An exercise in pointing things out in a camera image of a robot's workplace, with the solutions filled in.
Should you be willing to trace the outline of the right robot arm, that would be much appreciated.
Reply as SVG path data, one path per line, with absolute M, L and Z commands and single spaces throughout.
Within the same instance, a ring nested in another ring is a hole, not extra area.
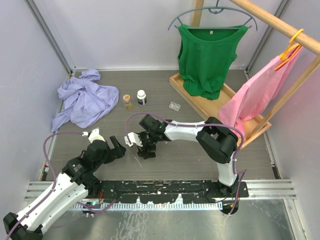
M 190 123 L 174 120 L 159 120 L 150 114 L 139 122 L 144 129 L 139 133 L 129 133 L 129 139 L 137 146 L 137 154 L 144 159 L 156 157 L 156 144 L 159 142 L 189 141 L 199 143 L 207 155 L 217 164 L 219 191 L 231 197 L 239 184 L 232 157 L 237 151 L 238 137 L 217 118 Z

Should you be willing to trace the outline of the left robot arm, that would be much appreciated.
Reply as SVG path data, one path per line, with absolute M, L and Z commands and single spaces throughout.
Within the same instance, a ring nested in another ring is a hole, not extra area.
M 94 172 L 102 165 L 125 156 L 126 148 L 115 136 L 113 148 L 98 137 L 77 156 L 67 162 L 53 183 L 32 203 L 18 213 L 3 218 L 8 240 L 41 240 L 44 234 L 67 210 L 85 197 L 95 198 L 101 189 Z

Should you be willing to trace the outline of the clear pill bottle orange cap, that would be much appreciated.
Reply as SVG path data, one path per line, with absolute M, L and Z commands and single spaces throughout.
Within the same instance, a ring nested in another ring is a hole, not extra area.
M 123 95 L 122 100 L 123 100 L 124 108 L 126 110 L 130 111 L 134 108 L 132 99 L 129 94 Z

